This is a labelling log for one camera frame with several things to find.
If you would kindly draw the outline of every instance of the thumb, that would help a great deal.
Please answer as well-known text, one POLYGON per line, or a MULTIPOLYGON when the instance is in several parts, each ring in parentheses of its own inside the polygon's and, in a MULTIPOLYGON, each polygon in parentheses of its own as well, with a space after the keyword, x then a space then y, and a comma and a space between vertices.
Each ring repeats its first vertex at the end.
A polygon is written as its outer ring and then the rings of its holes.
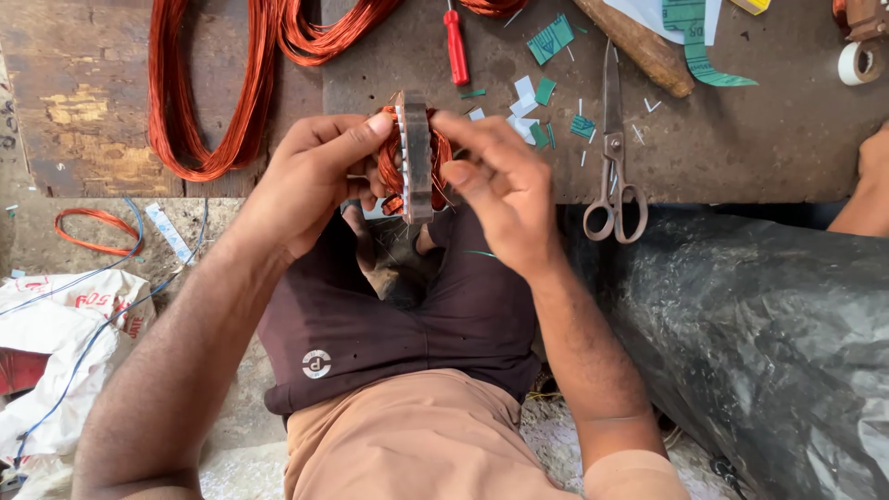
POLYGON ((504 215, 506 204, 494 194, 476 164, 466 160, 449 161, 442 165, 442 175, 469 203, 483 226, 504 215))
POLYGON ((354 126, 336 139, 315 148, 326 165, 346 170, 362 158, 380 150, 392 133, 392 115, 385 111, 354 126))

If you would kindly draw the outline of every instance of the white tape roll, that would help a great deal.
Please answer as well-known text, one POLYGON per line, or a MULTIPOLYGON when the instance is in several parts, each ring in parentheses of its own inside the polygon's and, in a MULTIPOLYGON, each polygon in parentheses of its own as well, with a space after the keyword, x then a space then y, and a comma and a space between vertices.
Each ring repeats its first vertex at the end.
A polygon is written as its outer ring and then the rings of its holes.
POLYGON ((846 85, 861 85, 876 80, 885 64, 879 47, 872 42, 852 42, 839 54, 837 70, 846 85))

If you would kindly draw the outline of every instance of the wooden handle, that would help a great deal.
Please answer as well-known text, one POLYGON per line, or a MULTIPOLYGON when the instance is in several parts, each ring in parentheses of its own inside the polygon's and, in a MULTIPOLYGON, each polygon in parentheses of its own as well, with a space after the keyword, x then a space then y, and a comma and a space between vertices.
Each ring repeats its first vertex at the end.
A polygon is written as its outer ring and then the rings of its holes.
POLYGON ((660 35, 635 22, 604 0, 574 0, 652 81, 673 97, 692 93, 694 80, 685 60, 660 35))

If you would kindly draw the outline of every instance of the screwdriver handle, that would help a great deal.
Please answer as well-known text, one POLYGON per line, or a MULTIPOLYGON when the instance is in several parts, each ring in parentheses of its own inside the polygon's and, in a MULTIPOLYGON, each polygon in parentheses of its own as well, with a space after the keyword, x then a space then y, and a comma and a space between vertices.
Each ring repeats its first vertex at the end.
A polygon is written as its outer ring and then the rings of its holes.
POLYGON ((469 70, 466 68, 466 52, 460 36, 460 16, 457 11, 451 9, 444 13, 444 25, 447 26, 447 51, 451 56, 451 81, 455 85, 468 84, 469 70))

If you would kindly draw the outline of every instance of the dark brown shorts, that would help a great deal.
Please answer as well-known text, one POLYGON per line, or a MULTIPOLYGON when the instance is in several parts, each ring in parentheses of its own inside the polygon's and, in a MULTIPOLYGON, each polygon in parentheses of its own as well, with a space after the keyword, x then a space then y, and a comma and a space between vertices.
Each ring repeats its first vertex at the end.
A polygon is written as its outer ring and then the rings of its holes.
POLYGON ((522 402, 540 369, 525 280, 490 252, 469 206, 436 214, 429 235, 442 268, 416 310, 377 298, 358 269, 356 237, 336 213, 287 270, 257 333, 275 371, 269 411, 289 415, 381 378, 456 368, 522 402))

